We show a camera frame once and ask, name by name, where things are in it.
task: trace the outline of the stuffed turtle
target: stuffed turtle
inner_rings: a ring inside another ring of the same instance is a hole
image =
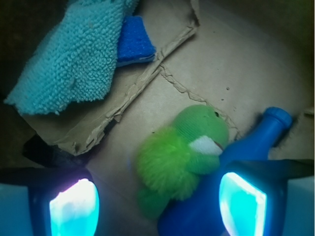
[[[145,140],[136,163],[146,186],[138,194],[144,215],[158,218],[170,200],[189,198],[201,175],[219,167],[219,155],[227,143],[225,121],[206,105],[185,108],[169,126]]]

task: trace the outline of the white felt patch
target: white felt patch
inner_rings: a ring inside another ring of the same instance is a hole
[[[204,155],[221,155],[222,149],[208,136],[201,136],[189,144],[194,151]]]

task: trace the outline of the terry cloth towel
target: terry cloth towel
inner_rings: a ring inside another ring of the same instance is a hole
[[[155,58],[152,45],[140,16],[126,16],[118,41],[117,67],[150,62]]]
[[[123,19],[138,0],[73,0],[46,35],[5,103],[20,114],[48,114],[103,99],[117,63]]]

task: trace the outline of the cyan light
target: cyan light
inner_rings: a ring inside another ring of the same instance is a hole
[[[52,236],[93,236],[99,213],[98,191],[84,178],[49,203]]]
[[[232,236],[262,236],[267,195],[234,172],[220,183],[220,211],[226,230]]]

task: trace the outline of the cardboard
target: cardboard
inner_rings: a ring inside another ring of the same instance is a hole
[[[145,0],[136,14],[143,17],[157,59],[150,64],[134,64],[116,69],[111,91],[102,101],[73,103],[59,116],[23,116],[48,144],[73,155],[97,145],[105,127],[119,121],[124,110],[160,72],[160,64],[199,26],[198,0]]]

